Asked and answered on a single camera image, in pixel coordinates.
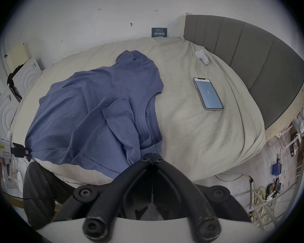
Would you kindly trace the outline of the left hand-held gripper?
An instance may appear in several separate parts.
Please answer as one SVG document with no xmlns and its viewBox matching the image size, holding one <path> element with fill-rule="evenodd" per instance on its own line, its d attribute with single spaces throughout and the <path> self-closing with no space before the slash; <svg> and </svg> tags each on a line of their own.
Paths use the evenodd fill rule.
<svg viewBox="0 0 304 243">
<path fill-rule="evenodd" d="M 12 133 L 7 136 L 0 136 L 0 163 L 3 187 L 16 187 L 16 181 L 10 175 L 12 158 L 26 158 L 28 162 L 32 161 L 31 152 L 21 144 L 12 142 Z"/>
</svg>

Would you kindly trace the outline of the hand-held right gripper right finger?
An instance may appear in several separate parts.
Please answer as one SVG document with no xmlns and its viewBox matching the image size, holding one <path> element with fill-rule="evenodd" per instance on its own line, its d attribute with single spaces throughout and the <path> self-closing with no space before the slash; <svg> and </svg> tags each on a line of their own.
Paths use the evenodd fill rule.
<svg viewBox="0 0 304 243">
<path fill-rule="evenodd" d="M 222 231 L 219 218 L 251 223 L 248 213 L 226 187 L 194 184 L 161 156 L 153 156 L 153 161 L 158 173 L 179 196 L 193 238 L 218 238 Z"/>
</svg>

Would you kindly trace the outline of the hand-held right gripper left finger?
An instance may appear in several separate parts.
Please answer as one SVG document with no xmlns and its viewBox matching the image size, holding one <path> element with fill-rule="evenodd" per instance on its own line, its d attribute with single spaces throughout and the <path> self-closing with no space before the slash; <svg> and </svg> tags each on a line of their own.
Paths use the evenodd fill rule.
<svg viewBox="0 0 304 243">
<path fill-rule="evenodd" d="M 74 190 L 53 222 L 85 218 L 82 232 L 87 238 L 110 238 L 117 217 L 140 220 L 151 203 L 152 185 L 143 158 L 109 184 L 86 184 Z"/>
</svg>

